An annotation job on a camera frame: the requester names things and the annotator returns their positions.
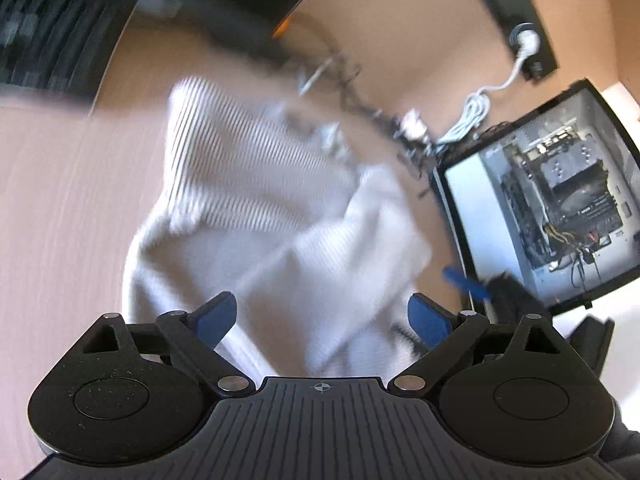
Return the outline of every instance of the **white towel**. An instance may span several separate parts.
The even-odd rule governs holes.
[[[123,313],[151,322],[224,290],[216,351],[265,376],[380,376],[415,360],[407,326],[431,248],[391,170],[351,160],[336,125],[292,126],[210,82],[170,98],[164,188],[127,257]]]

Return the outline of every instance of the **crosshair marking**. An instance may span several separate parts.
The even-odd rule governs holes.
[[[311,388],[317,390],[321,394],[328,392],[329,389],[333,388],[333,386],[329,386],[327,383],[318,383],[315,386],[311,386]]]

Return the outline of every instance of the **black ridged plate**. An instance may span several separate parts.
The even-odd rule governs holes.
[[[0,91],[94,101],[136,0],[0,0]]]
[[[268,378],[256,394],[219,402],[188,443],[119,468],[51,456],[30,480],[434,479],[612,480],[591,458],[555,467],[506,465],[457,443],[423,400],[376,379]]]

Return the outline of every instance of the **motherboard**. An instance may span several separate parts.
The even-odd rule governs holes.
[[[500,186],[531,267],[554,272],[593,263],[623,225],[593,136],[579,135],[573,121],[535,144],[502,148],[510,170]]]

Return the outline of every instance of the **open pc case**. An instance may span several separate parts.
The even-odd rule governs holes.
[[[582,80],[450,153],[432,177],[466,275],[507,271],[555,316],[640,276],[639,163]]]

